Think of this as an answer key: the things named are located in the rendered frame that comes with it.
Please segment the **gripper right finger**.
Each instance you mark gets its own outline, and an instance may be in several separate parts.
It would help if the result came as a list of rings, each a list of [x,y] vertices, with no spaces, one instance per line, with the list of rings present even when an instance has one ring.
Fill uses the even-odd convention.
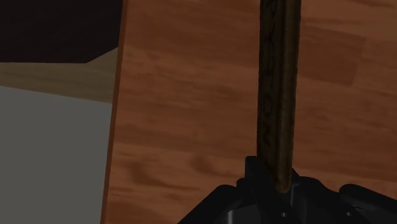
[[[303,224],[397,224],[397,200],[356,184],[335,192],[292,174],[291,205]]]

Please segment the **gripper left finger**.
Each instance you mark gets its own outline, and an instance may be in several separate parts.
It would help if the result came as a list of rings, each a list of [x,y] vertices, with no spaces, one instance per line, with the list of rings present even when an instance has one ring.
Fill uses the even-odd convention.
[[[178,224],[281,224],[281,198],[255,156],[236,185],[219,185]]]

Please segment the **dark brown carved wooden stick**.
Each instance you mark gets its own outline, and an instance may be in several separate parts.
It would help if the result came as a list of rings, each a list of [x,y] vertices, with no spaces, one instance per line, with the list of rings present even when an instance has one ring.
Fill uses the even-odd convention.
[[[302,0],[260,0],[257,156],[275,189],[291,186]]]

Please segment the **brown wooden table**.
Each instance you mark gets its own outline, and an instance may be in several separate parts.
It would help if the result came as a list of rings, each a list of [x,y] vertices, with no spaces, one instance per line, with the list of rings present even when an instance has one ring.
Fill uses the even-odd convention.
[[[256,152],[260,0],[123,0],[101,224],[177,224]],[[302,0],[293,166],[397,199],[397,0]]]

